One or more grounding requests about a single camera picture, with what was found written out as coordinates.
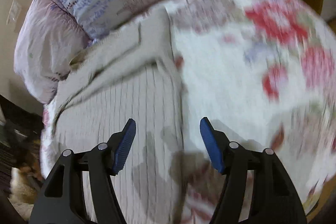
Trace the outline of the beige cable-knit sweater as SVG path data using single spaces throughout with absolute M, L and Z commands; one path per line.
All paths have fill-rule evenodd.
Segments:
M 43 174 L 65 149 L 88 151 L 133 119 L 130 153 L 112 178 L 123 215 L 127 223 L 176 223 L 183 184 L 181 85 L 164 8 L 82 51 L 51 104 Z

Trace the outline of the white red floral bedspread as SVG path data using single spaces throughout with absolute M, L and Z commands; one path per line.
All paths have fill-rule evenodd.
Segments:
M 334 32 L 301 0 L 167 0 L 131 22 L 158 8 L 182 80 L 176 223 L 209 223 L 224 184 L 203 117 L 247 149 L 273 149 L 309 211 L 335 176 Z

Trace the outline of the pink floral pillow, left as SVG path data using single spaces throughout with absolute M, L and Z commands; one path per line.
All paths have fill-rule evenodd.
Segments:
M 58 83 L 67 78 L 70 61 L 89 42 L 76 20 L 55 2 L 33 0 L 15 46 L 14 72 L 36 100 L 48 104 Z

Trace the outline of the white wall socket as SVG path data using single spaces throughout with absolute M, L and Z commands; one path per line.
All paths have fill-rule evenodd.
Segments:
M 21 10 L 22 10 L 21 5 L 16 0 L 13 0 L 11 8 L 9 10 L 6 24 L 7 25 L 15 24 L 20 16 Z

